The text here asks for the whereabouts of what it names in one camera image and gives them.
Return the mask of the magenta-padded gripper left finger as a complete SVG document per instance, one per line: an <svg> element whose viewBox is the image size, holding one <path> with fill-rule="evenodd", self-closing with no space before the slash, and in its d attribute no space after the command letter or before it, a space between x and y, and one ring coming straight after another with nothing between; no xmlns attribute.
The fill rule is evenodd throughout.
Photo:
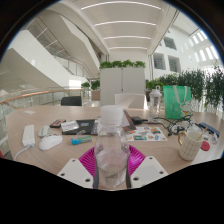
<svg viewBox="0 0 224 224"><path fill-rule="evenodd" d="M72 158L58 173L58 176L84 188L97 189L94 149L89 149L79 159Z"/></svg>

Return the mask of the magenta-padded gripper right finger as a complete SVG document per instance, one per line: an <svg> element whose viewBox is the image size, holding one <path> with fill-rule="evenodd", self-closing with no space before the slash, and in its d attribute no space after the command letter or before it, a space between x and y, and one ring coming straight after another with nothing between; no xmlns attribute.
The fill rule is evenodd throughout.
<svg viewBox="0 0 224 224"><path fill-rule="evenodd" d="M129 146L126 186L140 188L168 175L154 156L145 156L138 149Z"/></svg>

